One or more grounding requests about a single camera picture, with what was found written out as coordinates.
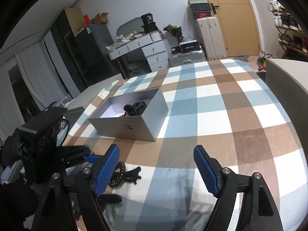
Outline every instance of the black shoe box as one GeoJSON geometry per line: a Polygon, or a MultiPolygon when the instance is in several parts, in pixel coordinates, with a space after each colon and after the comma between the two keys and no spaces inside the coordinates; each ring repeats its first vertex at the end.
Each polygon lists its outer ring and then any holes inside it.
{"type": "Polygon", "coordinates": [[[211,6],[209,3],[194,3],[192,4],[192,14],[200,13],[200,11],[210,11],[211,6]]]}
{"type": "Polygon", "coordinates": [[[195,20],[203,17],[211,17],[212,13],[211,11],[198,11],[197,13],[194,14],[195,20]]]}

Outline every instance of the door handle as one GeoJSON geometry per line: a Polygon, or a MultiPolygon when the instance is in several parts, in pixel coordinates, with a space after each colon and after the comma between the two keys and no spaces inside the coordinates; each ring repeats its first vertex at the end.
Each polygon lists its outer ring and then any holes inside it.
{"type": "Polygon", "coordinates": [[[217,12],[216,12],[216,8],[219,8],[219,5],[214,6],[214,4],[213,4],[213,3],[210,3],[210,5],[211,5],[211,8],[212,8],[212,10],[213,10],[214,15],[216,15],[216,14],[217,14],[217,12]]]}

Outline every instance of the metal screw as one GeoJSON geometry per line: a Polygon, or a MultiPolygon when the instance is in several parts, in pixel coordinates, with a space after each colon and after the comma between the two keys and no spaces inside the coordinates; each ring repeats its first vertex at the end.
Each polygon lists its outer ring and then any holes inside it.
{"type": "Polygon", "coordinates": [[[91,169],[90,169],[89,167],[85,167],[85,168],[82,170],[82,172],[83,172],[84,174],[88,174],[88,173],[91,172],[91,169]]]}
{"type": "Polygon", "coordinates": [[[58,179],[58,178],[59,178],[59,176],[60,176],[60,174],[59,174],[59,173],[54,173],[54,174],[52,175],[52,178],[53,178],[53,179],[58,179]]]}
{"type": "Polygon", "coordinates": [[[257,179],[261,179],[261,177],[262,177],[260,173],[255,173],[254,176],[255,176],[257,179]]]}
{"type": "Polygon", "coordinates": [[[224,168],[222,169],[222,171],[223,171],[225,174],[230,174],[230,173],[231,173],[231,170],[230,170],[230,168],[228,168],[228,167],[224,167],[224,168]]]}

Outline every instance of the white suitcase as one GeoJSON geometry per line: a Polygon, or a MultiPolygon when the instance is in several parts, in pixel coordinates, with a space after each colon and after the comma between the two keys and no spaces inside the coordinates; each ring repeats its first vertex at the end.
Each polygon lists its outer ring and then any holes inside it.
{"type": "Polygon", "coordinates": [[[197,29],[203,41],[209,61],[226,57],[224,41],[216,17],[204,17],[196,20],[197,29]]]}

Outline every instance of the wooden door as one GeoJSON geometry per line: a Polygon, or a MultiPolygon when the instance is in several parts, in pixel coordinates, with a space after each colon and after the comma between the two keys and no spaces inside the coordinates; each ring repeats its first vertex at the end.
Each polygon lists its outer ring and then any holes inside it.
{"type": "Polygon", "coordinates": [[[227,56],[259,55],[260,37],[250,0],[208,0],[216,7],[227,56]]]}

